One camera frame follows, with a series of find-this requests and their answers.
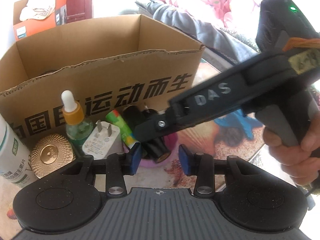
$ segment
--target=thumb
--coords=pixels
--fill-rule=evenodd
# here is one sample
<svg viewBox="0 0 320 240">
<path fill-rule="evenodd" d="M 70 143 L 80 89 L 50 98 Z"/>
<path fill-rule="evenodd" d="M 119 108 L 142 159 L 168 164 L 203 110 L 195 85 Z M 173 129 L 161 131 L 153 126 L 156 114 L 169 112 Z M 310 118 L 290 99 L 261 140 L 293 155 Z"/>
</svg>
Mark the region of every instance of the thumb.
<svg viewBox="0 0 320 240">
<path fill-rule="evenodd" d="M 312 152 L 320 146 L 320 113 L 316 113 L 311 120 L 308 132 L 301 141 L 301 148 Z"/>
</svg>

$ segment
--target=dropper bottle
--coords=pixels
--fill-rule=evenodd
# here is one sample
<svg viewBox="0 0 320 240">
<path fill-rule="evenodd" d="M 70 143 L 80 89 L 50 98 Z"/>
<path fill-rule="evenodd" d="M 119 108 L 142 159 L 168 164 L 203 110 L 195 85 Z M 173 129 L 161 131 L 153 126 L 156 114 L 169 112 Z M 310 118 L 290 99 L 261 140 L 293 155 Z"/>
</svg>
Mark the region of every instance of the dropper bottle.
<svg viewBox="0 0 320 240">
<path fill-rule="evenodd" d="M 62 113 L 66 120 L 66 132 L 71 143 L 82 153 L 82 145 L 93 130 L 93 123 L 84 113 L 79 102 L 75 101 L 73 94 L 65 90 L 61 94 L 63 102 Z"/>
</svg>

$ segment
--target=blue starfish print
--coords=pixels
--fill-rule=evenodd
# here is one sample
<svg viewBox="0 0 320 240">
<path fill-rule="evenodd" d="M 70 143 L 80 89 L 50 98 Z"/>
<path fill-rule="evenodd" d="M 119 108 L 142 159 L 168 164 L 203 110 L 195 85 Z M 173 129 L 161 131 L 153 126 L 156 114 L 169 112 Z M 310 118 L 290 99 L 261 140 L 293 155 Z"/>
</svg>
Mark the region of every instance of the blue starfish print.
<svg viewBox="0 0 320 240">
<path fill-rule="evenodd" d="M 214 122 L 222 127 L 237 127 L 242 129 L 249 140 L 253 140 L 252 128 L 263 126 L 257 119 L 244 116 L 241 109 L 227 114 L 225 117 L 217 118 Z"/>
</svg>

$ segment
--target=gray ribbed plate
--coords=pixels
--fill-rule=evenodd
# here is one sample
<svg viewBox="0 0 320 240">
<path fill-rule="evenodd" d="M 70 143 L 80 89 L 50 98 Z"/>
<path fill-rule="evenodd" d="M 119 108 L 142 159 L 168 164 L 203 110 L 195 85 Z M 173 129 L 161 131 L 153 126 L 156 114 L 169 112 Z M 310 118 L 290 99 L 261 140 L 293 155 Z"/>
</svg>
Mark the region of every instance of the gray ribbed plate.
<svg viewBox="0 0 320 240">
<path fill-rule="evenodd" d="M 213 201 L 193 197 L 186 188 L 133 188 L 107 201 L 90 223 L 60 235 L 21 231 L 14 240 L 310 240 L 300 230 L 279 234 L 246 231 L 226 220 Z"/>
</svg>

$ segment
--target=colorful tube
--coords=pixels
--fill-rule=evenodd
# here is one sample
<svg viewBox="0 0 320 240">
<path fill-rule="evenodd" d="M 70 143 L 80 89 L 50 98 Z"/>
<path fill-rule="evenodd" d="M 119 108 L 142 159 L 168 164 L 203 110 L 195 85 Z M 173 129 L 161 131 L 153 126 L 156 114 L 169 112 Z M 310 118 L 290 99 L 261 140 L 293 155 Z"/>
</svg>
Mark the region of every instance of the colorful tube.
<svg viewBox="0 0 320 240">
<path fill-rule="evenodd" d="M 138 142 L 133 137 L 131 129 L 116 109 L 112 110 L 106 115 L 106 121 L 120 128 L 121 139 L 129 147 L 129 149 L 131 149 L 133 145 Z"/>
</svg>

